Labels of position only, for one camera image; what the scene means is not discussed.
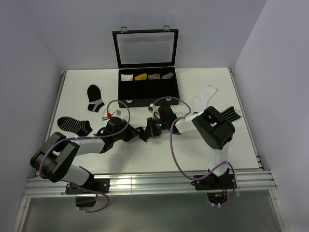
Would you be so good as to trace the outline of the white sock with black lines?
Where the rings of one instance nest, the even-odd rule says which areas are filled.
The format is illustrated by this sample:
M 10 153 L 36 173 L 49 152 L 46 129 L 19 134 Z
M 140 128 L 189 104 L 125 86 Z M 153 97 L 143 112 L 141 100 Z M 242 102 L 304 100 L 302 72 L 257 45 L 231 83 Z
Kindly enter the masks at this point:
M 152 126 L 147 126 L 146 128 L 137 127 L 136 130 L 139 132 L 139 138 L 144 142 L 148 142 L 151 138 L 154 137 Z

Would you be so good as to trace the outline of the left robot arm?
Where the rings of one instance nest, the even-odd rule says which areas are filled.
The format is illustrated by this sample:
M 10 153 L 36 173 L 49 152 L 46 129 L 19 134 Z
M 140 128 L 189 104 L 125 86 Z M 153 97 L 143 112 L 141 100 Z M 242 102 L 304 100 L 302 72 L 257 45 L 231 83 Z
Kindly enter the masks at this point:
M 112 149 L 115 142 L 129 142 L 142 133 L 143 127 L 134 128 L 119 117 L 109 119 L 92 137 L 67 138 L 55 132 L 32 156 L 30 165 L 53 183 L 66 181 L 72 189 L 76 185 L 83 193 L 100 190 L 107 193 L 108 184 L 101 184 L 90 171 L 73 165 L 74 158 L 90 153 L 103 154 Z

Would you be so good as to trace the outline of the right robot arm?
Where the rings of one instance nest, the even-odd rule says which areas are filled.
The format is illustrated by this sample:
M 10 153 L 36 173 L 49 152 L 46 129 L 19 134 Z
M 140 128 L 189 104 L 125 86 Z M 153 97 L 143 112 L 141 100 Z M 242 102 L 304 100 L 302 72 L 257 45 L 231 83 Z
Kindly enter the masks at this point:
M 235 190 L 237 187 L 235 170 L 228 162 L 229 143 L 235 133 L 233 124 L 217 109 L 210 106 L 204 111 L 178 118 L 170 106 L 160 106 L 158 109 L 153 104 L 149 107 L 153 117 L 147 119 L 147 126 L 140 138 L 147 142 L 149 139 L 160 136 L 163 131 L 170 132 L 170 139 L 174 134 L 198 131 L 206 144 L 212 149 L 210 168 L 202 176 L 188 176 L 179 166 L 170 141 L 173 160 L 184 177 L 191 180 L 196 190 Z

